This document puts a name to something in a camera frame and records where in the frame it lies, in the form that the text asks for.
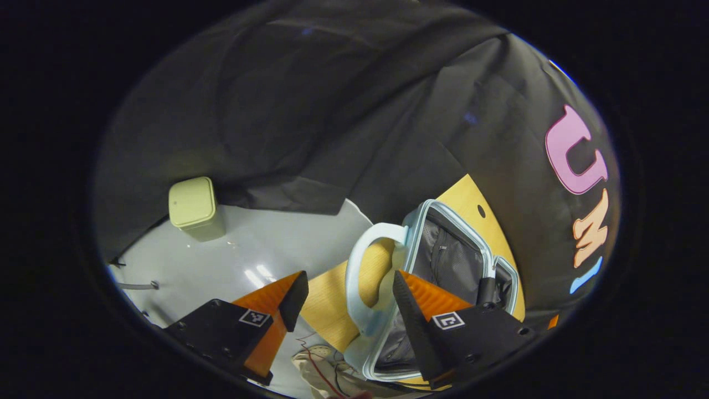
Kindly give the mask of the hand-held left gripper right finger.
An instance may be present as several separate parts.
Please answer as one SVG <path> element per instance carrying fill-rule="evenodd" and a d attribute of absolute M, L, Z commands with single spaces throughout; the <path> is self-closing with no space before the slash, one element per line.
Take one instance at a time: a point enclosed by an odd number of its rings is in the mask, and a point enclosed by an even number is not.
<path fill-rule="evenodd" d="M 529 328 L 491 301 L 476 305 L 402 270 L 393 296 L 422 379 L 430 388 L 461 388 L 499 372 L 537 341 Z"/>

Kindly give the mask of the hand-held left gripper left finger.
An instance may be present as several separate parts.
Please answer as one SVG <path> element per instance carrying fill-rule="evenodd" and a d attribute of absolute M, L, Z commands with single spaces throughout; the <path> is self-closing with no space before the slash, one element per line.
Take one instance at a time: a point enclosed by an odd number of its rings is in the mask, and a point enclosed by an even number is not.
<path fill-rule="evenodd" d="M 276 354 L 308 295 L 308 275 L 300 270 L 238 300 L 209 300 L 164 331 L 223 371 L 268 386 Z"/>

